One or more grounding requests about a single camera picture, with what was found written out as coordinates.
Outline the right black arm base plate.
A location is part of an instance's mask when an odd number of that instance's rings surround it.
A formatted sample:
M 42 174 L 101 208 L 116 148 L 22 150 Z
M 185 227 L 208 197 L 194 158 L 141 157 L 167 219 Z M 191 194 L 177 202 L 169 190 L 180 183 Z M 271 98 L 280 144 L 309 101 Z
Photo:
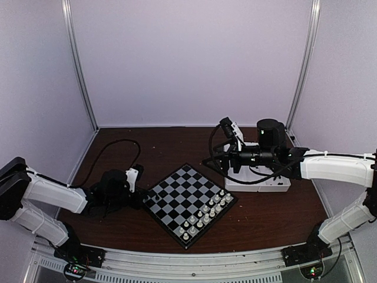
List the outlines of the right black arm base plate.
M 329 244 L 323 242 L 317 235 L 310 235 L 304 244 L 282 249 L 286 267 L 319 261 L 332 254 Z

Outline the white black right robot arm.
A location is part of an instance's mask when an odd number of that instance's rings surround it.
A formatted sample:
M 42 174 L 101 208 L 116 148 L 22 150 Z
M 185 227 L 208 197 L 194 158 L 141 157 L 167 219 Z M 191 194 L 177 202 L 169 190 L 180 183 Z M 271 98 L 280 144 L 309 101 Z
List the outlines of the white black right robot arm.
M 307 260 L 364 223 L 376 220 L 376 153 L 346 154 L 287 145 L 285 125 L 275 119 L 257 122 L 257 143 L 247 145 L 228 117 L 210 133 L 205 167 L 240 185 L 256 185 L 281 176 L 357 185 L 364 192 L 340 212 L 317 224 L 302 247 Z

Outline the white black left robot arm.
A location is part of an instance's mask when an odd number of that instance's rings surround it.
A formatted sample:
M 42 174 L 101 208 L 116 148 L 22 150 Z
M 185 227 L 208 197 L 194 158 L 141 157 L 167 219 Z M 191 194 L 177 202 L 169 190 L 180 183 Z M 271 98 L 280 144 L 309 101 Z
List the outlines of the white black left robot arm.
M 1 220 L 15 222 L 33 234 L 61 248 L 72 262 L 85 255 L 72 226 L 56 220 L 37 204 L 44 203 L 86 217 L 107 216 L 124 207 L 141 205 L 137 189 L 144 168 L 137 164 L 125 172 L 103 173 L 89 189 L 61 183 L 33 171 L 22 157 L 15 157 L 1 168 Z

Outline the black white chessboard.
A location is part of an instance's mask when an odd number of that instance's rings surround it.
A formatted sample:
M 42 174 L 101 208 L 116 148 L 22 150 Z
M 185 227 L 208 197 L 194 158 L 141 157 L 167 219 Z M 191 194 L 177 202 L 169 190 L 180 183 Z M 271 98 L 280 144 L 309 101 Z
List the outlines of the black white chessboard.
M 220 220 L 238 201 L 233 195 L 234 201 L 229 207 L 212 222 L 209 227 L 195 237 L 189 243 L 184 243 L 174 232 L 183 222 L 183 217 L 188 216 L 197 208 L 207 202 L 220 190 L 230 193 L 215 181 L 196 170 L 192 165 L 185 163 L 178 169 L 162 178 L 151 189 L 143 200 L 143 206 L 150 216 L 185 250 L 194 245 L 218 220 Z

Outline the white plastic divided tray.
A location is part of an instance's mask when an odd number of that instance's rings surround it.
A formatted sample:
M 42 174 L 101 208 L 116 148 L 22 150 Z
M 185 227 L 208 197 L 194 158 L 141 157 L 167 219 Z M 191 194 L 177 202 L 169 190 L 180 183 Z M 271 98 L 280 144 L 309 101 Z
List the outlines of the white plastic divided tray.
M 271 193 L 287 192 L 288 189 L 291 186 L 290 180 L 288 178 L 285 178 L 285 177 L 278 177 L 278 178 L 285 180 L 285 184 L 283 186 L 270 186 L 269 182 L 272 179 L 269 179 L 267 181 L 264 181 L 264 182 L 261 182 L 261 183 L 258 183 L 258 184 L 254 184 L 254 185 L 239 184 L 239 183 L 236 183 L 236 182 L 231 181 L 229 179 L 225 179 L 224 187 L 228 191 L 232 191 L 232 192 L 260 192 L 260 193 L 264 193 L 264 192 L 266 192 L 266 193 L 268 193 L 268 192 L 271 192 Z

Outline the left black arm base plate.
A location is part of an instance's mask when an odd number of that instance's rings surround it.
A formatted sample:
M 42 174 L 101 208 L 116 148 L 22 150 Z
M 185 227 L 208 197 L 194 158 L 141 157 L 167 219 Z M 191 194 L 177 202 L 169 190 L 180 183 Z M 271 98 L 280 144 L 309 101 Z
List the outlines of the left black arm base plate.
M 72 236 L 61 246 L 54 247 L 54 256 L 65 260 L 67 263 L 101 268 L 105 258 L 105 250 L 82 245 L 78 238 Z

